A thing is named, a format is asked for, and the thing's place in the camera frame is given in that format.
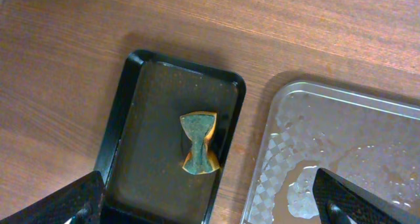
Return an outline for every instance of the gray tray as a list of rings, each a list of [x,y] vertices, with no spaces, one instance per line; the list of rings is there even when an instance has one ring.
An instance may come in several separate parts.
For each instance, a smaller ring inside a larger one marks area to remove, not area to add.
[[[420,213],[420,108],[296,81],[274,97],[241,223],[320,223],[319,167]]]

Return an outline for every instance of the black plastic tray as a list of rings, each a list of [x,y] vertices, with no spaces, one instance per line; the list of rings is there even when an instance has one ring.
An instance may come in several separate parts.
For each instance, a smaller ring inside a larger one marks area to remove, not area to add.
[[[244,96],[235,73],[131,53],[95,165],[106,184],[101,222],[208,223],[222,169],[190,175],[181,168],[191,144],[179,116],[217,112],[211,149],[223,168]]]

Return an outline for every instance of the clear plastic tray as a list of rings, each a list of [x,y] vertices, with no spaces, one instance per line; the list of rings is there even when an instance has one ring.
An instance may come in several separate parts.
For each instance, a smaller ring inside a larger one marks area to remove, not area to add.
[[[420,213],[420,109],[297,81],[274,97],[241,223],[320,223],[312,195],[327,168]]]

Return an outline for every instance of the tray rim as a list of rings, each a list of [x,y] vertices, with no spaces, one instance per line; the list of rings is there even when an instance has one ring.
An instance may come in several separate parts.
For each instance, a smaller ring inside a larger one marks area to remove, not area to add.
[[[327,91],[329,93],[329,96],[320,94],[320,91],[322,90]],[[413,120],[420,120],[420,106],[407,104],[404,102],[398,102],[398,101],[386,99],[384,97],[376,97],[373,95],[360,93],[358,91],[353,91],[350,89],[343,89],[341,87],[326,85],[326,84],[318,83],[315,81],[296,80],[296,81],[292,81],[290,83],[285,84],[274,95],[270,103],[270,110],[268,112],[268,117],[266,119],[266,126],[268,124],[271,124],[272,120],[275,119],[275,118],[272,118],[271,116],[273,111],[275,110],[275,108],[273,107],[273,103],[276,101],[281,101],[286,96],[292,93],[308,93],[311,95],[316,95],[316,96],[327,98],[327,99],[333,99],[333,100],[341,101],[344,103],[362,106],[362,107],[369,108],[372,110],[379,110],[385,113],[395,114],[397,116],[403,116],[403,117],[410,118]],[[337,99],[335,97],[332,97],[333,95],[341,95],[341,96],[344,95],[345,97],[343,99]],[[354,103],[354,102],[349,101],[350,99],[359,99],[361,102]],[[410,115],[405,115],[403,114],[403,112],[410,112]],[[263,151],[265,151],[268,146],[268,144],[264,145],[264,142],[266,141],[267,137],[268,137],[267,131],[266,129],[264,129],[257,161],[255,162],[255,168],[253,171],[251,184],[248,189],[247,199],[245,200],[245,206],[242,211],[240,223],[248,223],[245,220],[245,218],[247,219],[249,217],[249,211],[250,211],[249,209],[252,203],[252,200],[250,200],[250,198],[251,196],[255,194],[255,189],[256,189],[256,184],[257,184],[256,180],[258,179],[257,176],[260,175],[261,173],[259,168],[261,167],[263,163],[263,157],[264,157]]]
[[[197,72],[196,68],[200,68],[200,72],[202,74],[211,74],[212,77],[217,75],[217,78],[231,81],[235,85],[236,89],[238,90],[238,97],[236,99],[234,111],[232,113],[232,118],[230,120],[230,125],[226,134],[226,140],[224,142],[224,146],[227,146],[227,148],[224,149],[220,155],[220,164],[226,163],[230,146],[232,144],[234,131],[236,129],[236,125],[238,124],[240,111],[242,109],[243,100],[246,94],[245,80],[235,72],[213,68],[210,66],[204,66],[160,53],[139,49],[130,53],[125,60],[123,71],[121,73],[117,91],[115,93],[114,101],[112,104],[110,116],[108,118],[104,138],[102,140],[102,144],[100,146],[100,150],[94,165],[94,170],[101,172],[102,179],[106,187],[112,174],[112,168],[117,158],[118,146],[121,142],[121,137],[123,136],[125,121],[129,115],[129,109],[132,104],[135,89],[137,88],[138,76],[142,66],[145,64],[145,62],[150,60],[172,64],[173,66],[181,67],[194,72]],[[217,191],[221,183],[222,173],[223,169],[217,171],[202,223],[208,223],[210,220]]]

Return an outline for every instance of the wooden table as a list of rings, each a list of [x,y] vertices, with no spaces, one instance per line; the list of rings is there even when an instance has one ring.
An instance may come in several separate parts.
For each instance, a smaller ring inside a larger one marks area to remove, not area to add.
[[[149,49],[245,79],[212,214],[212,223],[238,223],[270,101],[285,83],[315,79],[420,98],[419,3],[3,0],[0,218],[93,169],[123,61]]]

